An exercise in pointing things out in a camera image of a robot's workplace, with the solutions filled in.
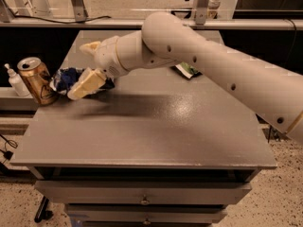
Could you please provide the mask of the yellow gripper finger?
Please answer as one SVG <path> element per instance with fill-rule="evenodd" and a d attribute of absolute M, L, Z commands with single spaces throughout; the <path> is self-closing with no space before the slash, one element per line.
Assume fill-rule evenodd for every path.
<path fill-rule="evenodd" d="M 100 41 L 95 41 L 88 44 L 82 44 L 80 46 L 80 51 L 85 55 L 94 56 L 99 46 L 100 46 Z"/>
<path fill-rule="evenodd" d="M 106 76 L 99 69 L 86 68 L 79 80 L 71 87 L 67 96 L 72 100 L 81 99 L 103 86 Z"/>

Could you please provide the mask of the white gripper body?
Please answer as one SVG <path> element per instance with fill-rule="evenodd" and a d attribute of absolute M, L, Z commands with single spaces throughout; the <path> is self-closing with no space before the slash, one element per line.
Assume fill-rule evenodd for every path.
<path fill-rule="evenodd" d="M 118 36 L 114 36 L 100 42 L 94 56 L 96 68 L 111 79 L 128 74 L 128 71 L 121 65 L 117 56 L 116 46 L 118 39 Z"/>

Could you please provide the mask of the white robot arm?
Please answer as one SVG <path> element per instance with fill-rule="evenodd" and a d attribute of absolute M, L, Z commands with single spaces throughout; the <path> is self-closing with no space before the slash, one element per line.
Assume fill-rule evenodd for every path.
<path fill-rule="evenodd" d="M 84 44 L 80 51 L 92 56 L 96 67 L 84 70 L 71 87 L 67 95 L 73 100 L 135 69 L 185 62 L 287 137 L 303 143 L 302 75 L 210 41 L 172 14 L 155 12 L 140 30 Z"/>

